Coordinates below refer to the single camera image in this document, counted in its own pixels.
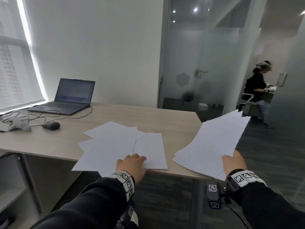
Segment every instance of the window blind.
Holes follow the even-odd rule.
[[[19,8],[17,0],[0,0],[0,112],[45,100]]]

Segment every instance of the black jacket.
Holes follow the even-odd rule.
[[[266,83],[264,81],[264,77],[260,73],[254,73],[252,77],[247,79],[246,85],[245,85],[245,93],[253,94],[254,97],[251,100],[251,102],[257,102],[263,99],[263,93],[262,92],[255,92],[254,89],[265,89]],[[250,97],[245,96],[243,97],[245,100],[248,100]]]
[[[305,228],[305,213],[262,183],[250,183],[232,197],[253,229]],[[127,207],[123,185],[101,178],[62,208],[40,219],[32,229],[113,229]]]

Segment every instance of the laptop screen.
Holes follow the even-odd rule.
[[[95,81],[60,79],[55,101],[90,104]]]

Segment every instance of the wrist band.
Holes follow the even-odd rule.
[[[128,172],[123,170],[116,171],[109,177],[116,178],[120,183],[123,184],[126,192],[126,199],[128,201],[133,196],[135,191],[135,182],[133,181],[133,177]]]
[[[230,182],[233,191],[237,191],[238,189],[243,188],[244,186],[252,182],[264,183],[265,186],[267,186],[266,183],[260,177],[258,177],[254,172],[249,170],[242,170],[232,174],[228,177],[228,181]]]

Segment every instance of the person's right hand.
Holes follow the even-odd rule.
[[[244,158],[240,155],[237,150],[234,150],[233,157],[224,155],[221,157],[224,166],[224,172],[228,176],[231,171],[235,169],[247,169]]]
[[[127,155],[124,161],[121,159],[116,161],[116,171],[127,171],[134,178],[135,185],[137,185],[142,181],[146,173],[146,169],[142,168],[145,160],[146,157],[140,157],[138,154],[133,154],[132,156]]]

